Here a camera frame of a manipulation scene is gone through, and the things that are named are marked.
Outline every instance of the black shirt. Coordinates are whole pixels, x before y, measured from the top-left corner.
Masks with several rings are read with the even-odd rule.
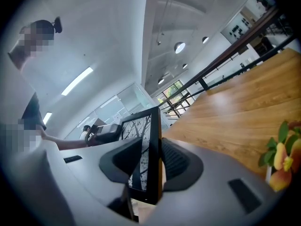
[[[37,93],[34,93],[34,95],[32,96],[30,102],[28,103],[24,111],[22,119],[24,121],[25,130],[35,130],[36,125],[41,125],[44,128],[44,130],[46,130],[46,126],[42,120],[42,116],[40,113],[40,105]]]

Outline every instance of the wooden surface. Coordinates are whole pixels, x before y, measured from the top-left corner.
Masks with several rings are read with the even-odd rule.
[[[291,49],[201,93],[162,136],[228,154],[265,177],[257,161],[284,120],[301,120],[301,55]]]

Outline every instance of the ceiling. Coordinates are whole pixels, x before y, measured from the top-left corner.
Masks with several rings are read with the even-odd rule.
[[[55,34],[54,45],[30,60],[23,71],[37,92],[42,117],[46,112],[53,113],[47,123],[50,135],[57,135],[83,108],[89,114],[124,89],[119,80],[128,78],[123,81],[127,85],[139,80],[145,1],[27,0],[15,14],[6,52],[13,47],[22,26],[40,19],[52,22],[57,16],[61,18],[63,32]],[[94,71],[62,96],[63,90],[88,67]],[[120,88],[113,91],[113,83]],[[86,105],[106,88],[110,88],[110,95],[98,98],[87,109]]]
[[[220,32],[245,1],[158,0],[147,62],[145,90],[151,95],[188,70],[192,61],[207,45],[202,43],[202,38],[205,36],[211,38]],[[185,42],[186,47],[181,53],[175,54],[174,45],[180,41]],[[158,80],[167,73],[169,76],[158,85]]]

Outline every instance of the black slot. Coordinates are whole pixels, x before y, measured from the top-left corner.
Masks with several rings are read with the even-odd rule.
[[[65,161],[65,163],[70,163],[72,161],[77,161],[80,159],[83,159],[83,158],[81,156],[72,156],[72,157],[64,158],[64,161]]]
[[[259,199],[241,179],[234,179],[229,181],[228,184],[247,214],[261,205]]]

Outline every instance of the round ceiling light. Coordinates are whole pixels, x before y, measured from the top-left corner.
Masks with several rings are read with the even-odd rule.
[[[174,45],[174,51],[176,54],[180,53],[185,48],[185,43],[178,42]]]
[[[202,39],[202,41],[203,41],[203,43],[206,43],[207,41],[208,41],[208,37],[203,37],[203,39]]]
[[[163,81],[164,81],[164,79],[163,79],[163,78],[159,79],[159,80],[158,80],[158,84],[162,84],[162,83],[163,83]]]

